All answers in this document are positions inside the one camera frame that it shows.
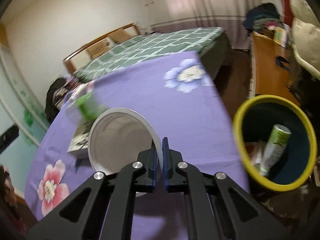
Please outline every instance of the floor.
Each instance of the floor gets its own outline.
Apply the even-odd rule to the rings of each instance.
[[[250,54],[242,50],[230,51],[230,66],[222,66],[214,80],[222,101],[233,119],[237,109],[249,95],[251,78]]]

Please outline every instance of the trash bin rim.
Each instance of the trash bin rim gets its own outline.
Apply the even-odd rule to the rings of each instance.
[[[244,141],[243,141],[243,135],[242,135],[242,122],[244,119],[245,113],[248,111],[248,109],[252,108],[253,106],[260,104],[260,103],[278,103],[284,106],[287,106],[289,109],[291,109],[302,121],[308,135],[309,139],[309,147],[310,147],[310,156],[308,164],[301,174],[301,176],[295,180],[294,182],[287,184],[287,185],[280,185],[276,184],[264,176],[260,175],[256,168],[254,168],[251,165],[251,161],[248,157],[247,151],[245,149]],[[255,179],[258,183],[260,183],[262,186],[274,190],[274,191],[290,191],[293,189],[296,189],[297,187],[300,187],[309,177],[309,175],[312,173],[313,168],[316,164],[316,156],[317,156],[317,143],[316,143],[316,135],[313,130],[312,124],[306,114],[294,103],[291,101],[274,96],[274,95],[259,95],[254,98],[250,98],[247,101],[245,101],[237,110],[236,115],[234,117],[233,121],[233,134],[234,139],[236,141],[236,145],[238,148],[238,151],[241,156],[241,160],[244,164],[244,167],[246,171]]]

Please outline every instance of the purple tablecloth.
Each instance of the purple tablecloth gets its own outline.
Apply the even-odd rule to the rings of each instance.
[[[95,81],[98,101],[109,107],[137,111],[152,125],[160,140],[168,137],[170,148],[180,151],[184,161],[202,172],[223,171],[248,190],[247,176],[233,140],[231,120],[215,87],[204,82],[205,86],[189,93],[179,91],[184,88],[178,85],[165,87],[165,79],[172,74],[168,71],[188,58],[198,60],[196,52],[182,52],[103,76]],[[76,129],[66,117],[67,106],[62,108],[41,142],[28,176],[25,200],[38,220],[43,215],[37,190],[49,163],[54,166],[60,159],[66,164],[61,182],[68,185],[70,192],[94,173],[88,159],[77,161],[67,154]],[[188,239],[183,196],[167,194],[160,180],[154,193],[138,197],[132,239]]]

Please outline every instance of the table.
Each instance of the table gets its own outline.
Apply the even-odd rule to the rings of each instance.
[[[289,51],[273,40],[252,34],[252,66],[255,94],[275,95],[286,98],[299,106],[287,89],[289,72],[276,65],[276,57],[288,58]]]
[[[248,191],[231,120],[213,82],[189,93],[165,87],[164,75],[190,58],[199,60],[195,51],[188,51],[107,74],[95,80],[97,100],[110,108],[126,107],[140,113],[160,140],[168,137],[170,148],[180,151],[184,161],[202,172],[223,171]],[[88,159],[79,162],[67,154],[76,129],[66,117],[67,106],[63,106],[45,135],[27,179],[25,200],[38,220],[43,215],[37,190],[48,164],[54,165],[57,160],[65,163],[61,182],[68,185],[70,192],[94,173]],[[136,198],[132,239],[188,239],[185,218],[183,195],[166,193],[160,179],[154,193]]]

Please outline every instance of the green checkered bedsheet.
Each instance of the green checkered bedsheet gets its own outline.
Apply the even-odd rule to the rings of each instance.
[[[92,60],[74,75],[82,82],[88,82],[112,71],[173,53],[196,50],[201,55],[201,51],[214,43],[222,33],[222,28],[213,27],[136,36]]]

